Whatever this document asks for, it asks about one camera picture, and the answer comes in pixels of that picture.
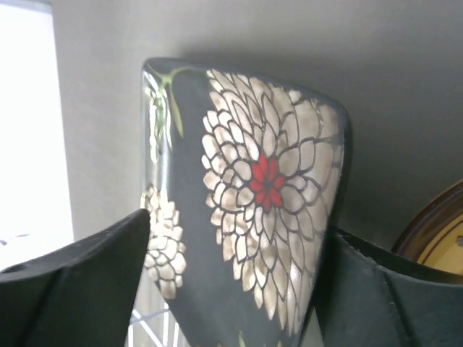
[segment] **gold plate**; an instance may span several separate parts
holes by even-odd
[[[438,270],[463,275],[463,180],[417,215],[392,252]]]

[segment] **partial white flower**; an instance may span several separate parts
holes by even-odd
[[[224,260],[281,328],[299,330],[339,183],[335,110],[240,74],[207,72],[207,205]]]
[[[141,207],[150,211],[151,233],[145,267],[158,284],[165,299],[175,299],[183,285],[182,274],[187,267],[182,243],[183,228],[179,225],[179,211],[168,201],[164,191],[149,186],[141,198]]]

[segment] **gray surface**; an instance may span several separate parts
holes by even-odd
[[[148,56],[233,63],[343,103],[354,162],[341,226],[384,247],[462,176],[460,0],[56,0],[53,10],[78,239],[138,206]]]

